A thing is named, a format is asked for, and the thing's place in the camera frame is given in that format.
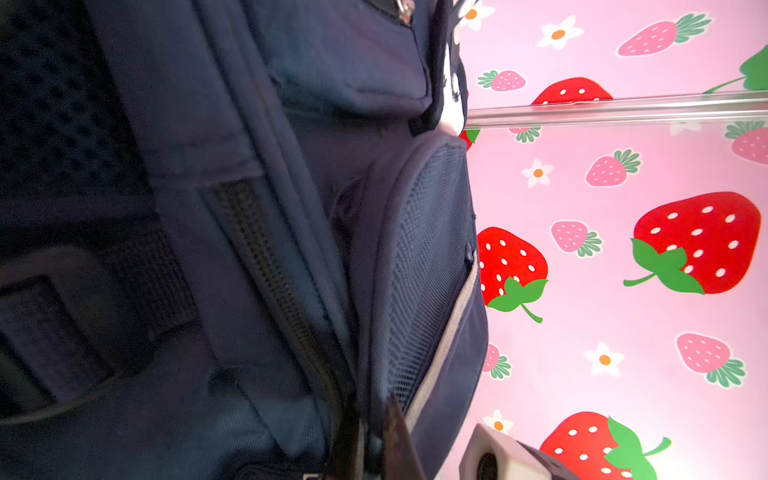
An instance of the strawberry print wallpaper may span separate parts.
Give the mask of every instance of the strawberry print wallpaper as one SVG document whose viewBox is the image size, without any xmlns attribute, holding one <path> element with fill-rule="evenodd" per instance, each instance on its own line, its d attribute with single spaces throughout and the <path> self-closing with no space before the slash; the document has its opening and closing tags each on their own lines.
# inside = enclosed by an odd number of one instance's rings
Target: strawberry print wallpaper
<svg viewBox="0 0 768 480">
<path fill-rule="evenodd" d="M 468 152 L 490 345 L 441 480 L 478 423 L 581 480 L 765 478 L 765 121 L 529 131 Z"/>
<path fill-rule="evenodd" d="M 483 0 L 463 12 L 473 109 L 768 89 L 764 0 Z"/>
</svg>

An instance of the metal zipper pull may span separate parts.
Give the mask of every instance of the metal zipper pull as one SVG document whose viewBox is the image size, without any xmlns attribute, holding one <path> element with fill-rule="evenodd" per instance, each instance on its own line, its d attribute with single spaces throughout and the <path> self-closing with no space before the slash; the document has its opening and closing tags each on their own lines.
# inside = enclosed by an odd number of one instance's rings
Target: metal zipper pull
<svg viewBox="0 0 768 480">
<path fill-rule="evenodd" d="M 416 5 L 413 0 L 395 0 L 397 2 L 397 9 L 400 11 L 400 21 L 403 25 L 411 26 L 411 17 L 413 12 L 416 11 Z"/>
</svg>

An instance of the navy blue backpack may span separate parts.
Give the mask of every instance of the navy blue backpack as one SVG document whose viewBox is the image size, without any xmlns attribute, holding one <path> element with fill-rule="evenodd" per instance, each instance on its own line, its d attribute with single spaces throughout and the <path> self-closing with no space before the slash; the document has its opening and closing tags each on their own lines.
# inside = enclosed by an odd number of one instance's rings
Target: navy blue backpack
<svg viewBox="0 0 768 480">
<path fill-rule="evenodd" d="M 0 478 L 435 477 L 488 342 L 461 3 L 0 3 Z"/>
</svg>

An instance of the strawberry stem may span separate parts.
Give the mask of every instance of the strawberry stem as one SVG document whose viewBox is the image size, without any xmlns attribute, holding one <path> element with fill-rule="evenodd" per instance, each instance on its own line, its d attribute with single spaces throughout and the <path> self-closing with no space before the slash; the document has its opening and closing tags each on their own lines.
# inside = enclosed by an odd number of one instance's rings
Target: strawberry stem
<svg viewBox="0 0 768 480">
<path fill-rule="evenodd" d="M 670 445 L 672 445 L 672 441 L 669 440 L 667 437 L 664 437 L 663 439 L 661 439 L 661 443 L 659 444 L 658 447 L 656 447 L 655 449 L 651 450 L 648 453 L 644 453 L 643 457 L 650 457 L 651 455 L 656 455 L 659 452 L 663 452 L 664 450 L 668 449 Z"/>
<path fill-rule="evenodd" d="M 718 89 L 720 89 L 722 87 L 725 87 L 726 85 L 730 85 L 730 84 L 734 83 L 735 81 L 743 80 L 744 78 L 746 78 L 746 75 L 744 75 L 742 78 L 737 78 L 736 80 L 727 81 L 724 84 L 717 85 L 716 87 L 710 88 L 709 90 L 705 91 L 704 93 L 705 94 L 712 94 L 712 93 L 715 92 L 715 90 L 718 90 Z"/>
<path fill-rule="evenodd" d="M 535 322 L 541 323 L 541 322 L 544 321 L 544 319 L 541 318 L 540 316 L 536 316 L 533 313 L 531 313 L 531 310 L 528 310 L 528 308 L 525 306 L 524 303 L 521 303 L 520 306 L 523 307 L 523 310 L 525 310 L 525 312 L 528 314 L 528 316 L 530 316 Z"/>
<path fill-rule="evenodd" d="M 651 275 L 644 276 L 643 278 L 639 278 L 637 280 L 625 280 L 624 281 L 624 286 L 640 285 L 641 283 L 643 283 L 643 282 L 645 282 L 647 280 L 650 280 L 650 279 L 654 278 L 655 276 L 656 276 L 656 273 L 652 273 Z"/>
</svg>

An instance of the plastic buckle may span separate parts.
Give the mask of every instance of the plastic buckle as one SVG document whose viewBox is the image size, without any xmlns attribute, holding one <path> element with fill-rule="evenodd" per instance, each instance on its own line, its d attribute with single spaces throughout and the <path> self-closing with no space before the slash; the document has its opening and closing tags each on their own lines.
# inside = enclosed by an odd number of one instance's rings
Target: plastic buckle
<svg viewBox="0 0 768 480">
<path fill-rule="evenodd" d="M 113 376 L 97 389 L 117 378 L 132 376 L 149 363 L 151 343 L 147 325 L 131 308 L 112 272 L 93 253 L 77 247 L 51 247 L 0 265 L 0 291 L 36 279 L 50 282 L 76 328 L 111 368 Z M 88 392 L 87 397 L 94 395 L 95 392 Z M 36 419 L 55 415 L 82 401 L 52 405 L 32 415 Z M 30 414 L 0 419 L 0 424 L 22 422 L 27 415 Z"/>
</svg>

